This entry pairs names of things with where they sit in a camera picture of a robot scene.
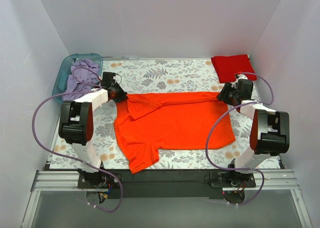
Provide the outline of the orange t shirt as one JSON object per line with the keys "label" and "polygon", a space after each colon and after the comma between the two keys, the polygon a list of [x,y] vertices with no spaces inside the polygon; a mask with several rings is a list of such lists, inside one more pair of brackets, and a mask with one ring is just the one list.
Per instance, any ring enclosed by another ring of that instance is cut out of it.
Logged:
{"label": "orange t shirt", "polygon": [[160,160],[159,150],[203,150],[228,106],[216,92],[128,94],[116,104],[116,141],[132,174]]}

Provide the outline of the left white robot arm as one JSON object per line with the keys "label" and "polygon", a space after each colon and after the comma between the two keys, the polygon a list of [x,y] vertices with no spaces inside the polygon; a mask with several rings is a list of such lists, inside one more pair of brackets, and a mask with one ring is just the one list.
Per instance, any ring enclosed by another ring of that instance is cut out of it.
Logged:
{"label": "left white robot arm", "polygon": [[117,76],[114,72],[104,72],[102,88],[93,88],[74,101],[64,101],[60,109],[59,137],[75,151],[81,162],[80,169],[91,173],[89,182],[95,188],[103,187],[107,179],[97,170],[102,168],[102,161],[94,148],[94,111],[110,100],[119,103],[127,99],[127,93],[116,81]]}

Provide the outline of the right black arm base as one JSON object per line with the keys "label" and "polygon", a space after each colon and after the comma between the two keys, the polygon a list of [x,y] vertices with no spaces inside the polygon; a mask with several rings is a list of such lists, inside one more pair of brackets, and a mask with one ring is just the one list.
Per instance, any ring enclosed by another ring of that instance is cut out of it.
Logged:
{"label": "right black arm base", "polygon": [[211,188],[255,188],[252,173],[240,173],[234,170],[214,169],[203,177]]}

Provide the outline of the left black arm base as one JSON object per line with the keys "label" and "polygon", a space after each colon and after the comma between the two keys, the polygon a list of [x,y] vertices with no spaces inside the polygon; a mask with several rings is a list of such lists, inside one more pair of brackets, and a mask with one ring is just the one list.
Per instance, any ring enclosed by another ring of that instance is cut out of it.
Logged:
{"label": "left black arm base", "polygon": [[119,182],[113,176],[105,174],[104,172],[87,172],[80,168],[77,169],[77,172],[79,173],[77,184],[79,189],[120,188]]}

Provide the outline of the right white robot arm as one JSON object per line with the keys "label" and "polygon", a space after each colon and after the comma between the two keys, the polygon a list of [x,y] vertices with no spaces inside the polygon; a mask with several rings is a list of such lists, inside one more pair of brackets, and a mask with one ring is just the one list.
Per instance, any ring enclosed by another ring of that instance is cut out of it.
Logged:
{"label": "right white robot arm", "polygon": [[285,111],[266,107],[252,98],[254,83],[249,72],[239,72],[235,82],[227,82],[217,95],[218,101],[232,106],[232,111],[252,120],[248,148],[226,168],[227,183],[237,187],[245,180],[244,174],[252,173],[270,157],[285,154],[290,147],[290,117]]}

